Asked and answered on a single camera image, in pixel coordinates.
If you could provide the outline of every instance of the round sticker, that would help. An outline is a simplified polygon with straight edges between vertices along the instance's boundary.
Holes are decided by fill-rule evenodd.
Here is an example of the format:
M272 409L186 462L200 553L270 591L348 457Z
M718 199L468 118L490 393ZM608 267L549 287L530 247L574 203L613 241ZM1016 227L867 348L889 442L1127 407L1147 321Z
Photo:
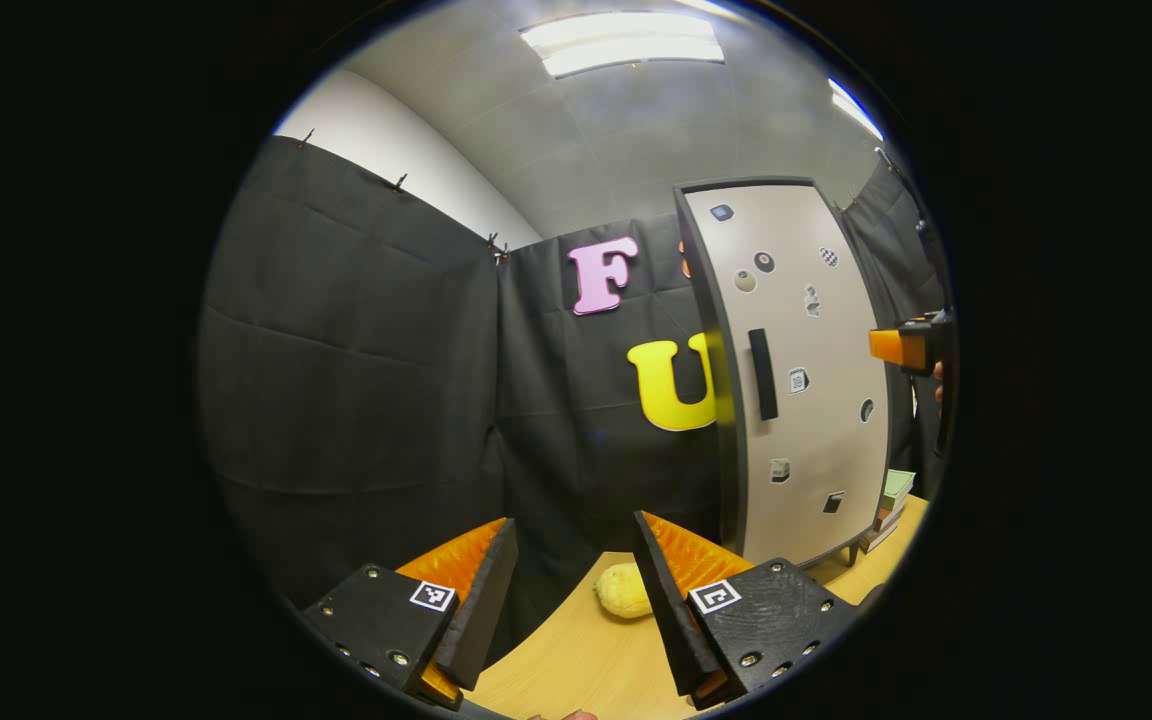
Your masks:
M749 272L749 270L736 270L736 290L740 291L755 291L758 281L755 279L755 273Z

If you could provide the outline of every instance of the pink letter f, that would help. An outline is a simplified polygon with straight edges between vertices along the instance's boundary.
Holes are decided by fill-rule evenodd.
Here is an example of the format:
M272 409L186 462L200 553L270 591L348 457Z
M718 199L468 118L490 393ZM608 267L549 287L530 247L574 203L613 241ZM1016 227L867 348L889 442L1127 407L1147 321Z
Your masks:
M576 283L579 288L579 300L573 306L576 314L601 313L621 304L621 296L608 290L607 281L626 287L630 282L630 268L626 258L613 252L634 258L639 253L639 243L632 237L617 237L598 245L577 247L568 252L568 258L576 260ZM607 264L602 263L605 255L613 255Z

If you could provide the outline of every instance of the gray ceiling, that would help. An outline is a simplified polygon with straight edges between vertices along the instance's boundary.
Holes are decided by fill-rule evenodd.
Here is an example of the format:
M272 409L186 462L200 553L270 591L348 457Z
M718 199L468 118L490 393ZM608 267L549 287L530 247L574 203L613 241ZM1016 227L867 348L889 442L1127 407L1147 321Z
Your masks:
M518 37L548 18L669 10L708 20L726 65L657 61L553 79ZM840 206L877 138L831 104L810 50L673 0L453 0L346 68L425 118L541 237L673 211L696 179L809 176Z

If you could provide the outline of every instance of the white wall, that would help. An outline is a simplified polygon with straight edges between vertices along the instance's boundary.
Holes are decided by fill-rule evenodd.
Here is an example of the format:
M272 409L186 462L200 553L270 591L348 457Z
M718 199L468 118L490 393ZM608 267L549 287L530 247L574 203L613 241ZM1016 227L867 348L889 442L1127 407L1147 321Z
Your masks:
M347 69L335 70L283 120L275 135L314 137L310 145L370 169L497 244L541 240L531 223L448 141L396 97Z

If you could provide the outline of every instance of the yellow sponge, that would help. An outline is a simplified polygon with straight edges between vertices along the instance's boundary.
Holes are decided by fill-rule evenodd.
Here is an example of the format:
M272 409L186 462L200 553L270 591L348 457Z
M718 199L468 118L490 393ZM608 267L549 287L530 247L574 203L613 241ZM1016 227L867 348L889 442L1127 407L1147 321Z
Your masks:
M643 575L635 562L621 562L602 570L594 583L598 601L612 615L641 617L652 612L649 590L643 585Z

